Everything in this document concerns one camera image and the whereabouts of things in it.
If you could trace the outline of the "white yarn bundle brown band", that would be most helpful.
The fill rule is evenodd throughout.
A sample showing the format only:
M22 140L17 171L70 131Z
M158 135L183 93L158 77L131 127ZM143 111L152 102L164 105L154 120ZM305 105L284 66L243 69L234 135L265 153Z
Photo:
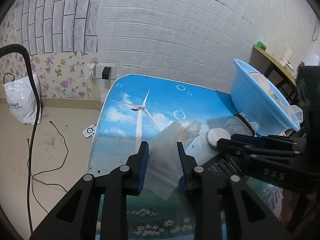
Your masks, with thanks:
M260 124L251 115L245 114L244 112L234 114L223 125L223 129L230 135L242 134L255 136L259 128Z

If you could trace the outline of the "black rectangular bottle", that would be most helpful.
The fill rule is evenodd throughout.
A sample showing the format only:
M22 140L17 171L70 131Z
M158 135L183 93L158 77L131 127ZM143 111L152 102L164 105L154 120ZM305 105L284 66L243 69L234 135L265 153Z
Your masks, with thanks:
M241 176L242 170L234 157L216 155L203 164L203 168L214 175L229 178L232 175Z

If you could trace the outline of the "clear bag of cotton swabs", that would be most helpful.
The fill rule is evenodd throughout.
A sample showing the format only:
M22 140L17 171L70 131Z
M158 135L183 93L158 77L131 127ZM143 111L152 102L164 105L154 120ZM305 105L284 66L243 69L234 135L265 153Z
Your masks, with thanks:
M177 144L187 148L201 128L198 121L176 120L150 141L144 185L163 200L168 200L183 176Z

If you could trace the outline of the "round white cotton pad stack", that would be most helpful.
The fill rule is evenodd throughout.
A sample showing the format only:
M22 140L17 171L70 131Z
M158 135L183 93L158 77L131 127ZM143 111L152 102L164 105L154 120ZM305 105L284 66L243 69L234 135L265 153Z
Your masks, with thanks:
M230 139L231 135L227 130L223 128L212 128L207 132L207 141L208 143L217 148L217 142L220 139Z

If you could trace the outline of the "light blue plastic basin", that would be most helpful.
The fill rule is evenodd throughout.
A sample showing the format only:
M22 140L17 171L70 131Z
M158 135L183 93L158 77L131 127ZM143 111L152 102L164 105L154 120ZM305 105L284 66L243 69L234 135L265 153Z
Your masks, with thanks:
M234 59L236 73L231 86L231 100L236 110L251 115L259 124L259 135L280 135L288 129L300 130L284 111L290 104L281 92L267 80L274 98L253 78L252 74L261 74L251 65L240 59Z

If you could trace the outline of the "clear plastic box in basin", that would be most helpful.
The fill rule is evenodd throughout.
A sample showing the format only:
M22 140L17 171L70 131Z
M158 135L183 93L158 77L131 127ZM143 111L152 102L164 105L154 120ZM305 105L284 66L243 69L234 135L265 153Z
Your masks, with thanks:
M296 105L286 106L284 111L295 124L303 122L303 110L300 107Z

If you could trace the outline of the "wooden side shelf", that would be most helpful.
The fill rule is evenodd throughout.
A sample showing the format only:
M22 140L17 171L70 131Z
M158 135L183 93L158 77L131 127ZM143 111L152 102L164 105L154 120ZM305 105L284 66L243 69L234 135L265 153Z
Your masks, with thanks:
M300 106L295 78L270 54L254 45L249 64L264 74L282 93L289 104Z

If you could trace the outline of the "small white floor device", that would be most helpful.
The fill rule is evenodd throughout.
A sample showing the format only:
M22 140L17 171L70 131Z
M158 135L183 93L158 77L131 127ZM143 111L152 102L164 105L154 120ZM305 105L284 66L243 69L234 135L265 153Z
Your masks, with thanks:
M91 136L93 136L95 134L96 131L96 125L91 125L89 127L87 127L86 129L83 130L83 135L85 138L89 138Z

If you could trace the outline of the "white cup on shelf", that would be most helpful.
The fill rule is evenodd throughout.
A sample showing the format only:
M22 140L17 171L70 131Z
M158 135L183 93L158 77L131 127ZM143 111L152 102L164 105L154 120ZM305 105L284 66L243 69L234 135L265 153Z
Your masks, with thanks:
M290 48L285 47L283 52L281 53L278 62L285 67L288 63L290 57L292 55L292 50Z

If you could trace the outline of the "green box on shelf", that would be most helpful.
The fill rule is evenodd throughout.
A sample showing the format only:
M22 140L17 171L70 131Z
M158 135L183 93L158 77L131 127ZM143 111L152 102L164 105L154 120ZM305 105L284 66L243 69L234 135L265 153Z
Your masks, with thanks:
M264 45L263 42L261 42L261 41L259 41L259 42L257 43L257 46L258 46L259 48L261 48L262 50L266 50L266 45Z

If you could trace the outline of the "white plastic shopping bag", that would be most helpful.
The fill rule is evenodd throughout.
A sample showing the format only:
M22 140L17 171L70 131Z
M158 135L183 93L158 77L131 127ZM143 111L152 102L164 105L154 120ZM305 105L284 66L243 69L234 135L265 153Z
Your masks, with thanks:
M34 125L37 106L29 78L16 80L13 74L5 73L3 86L10 113L22 124Z

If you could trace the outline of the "white charger plug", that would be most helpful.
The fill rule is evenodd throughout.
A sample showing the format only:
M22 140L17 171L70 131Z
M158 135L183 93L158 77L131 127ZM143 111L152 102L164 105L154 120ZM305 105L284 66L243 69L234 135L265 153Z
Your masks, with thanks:
M96 64L95 63L90 63L87 66L88 66L88 75L89 76L95 76Z

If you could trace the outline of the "black wall charger plug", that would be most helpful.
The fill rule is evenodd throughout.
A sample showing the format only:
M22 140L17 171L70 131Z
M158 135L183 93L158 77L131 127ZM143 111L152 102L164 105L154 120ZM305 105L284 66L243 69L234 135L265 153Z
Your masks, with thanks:
M111 79L111 67L104 67L103 71L101 72L101 78L103 80L110 80Z

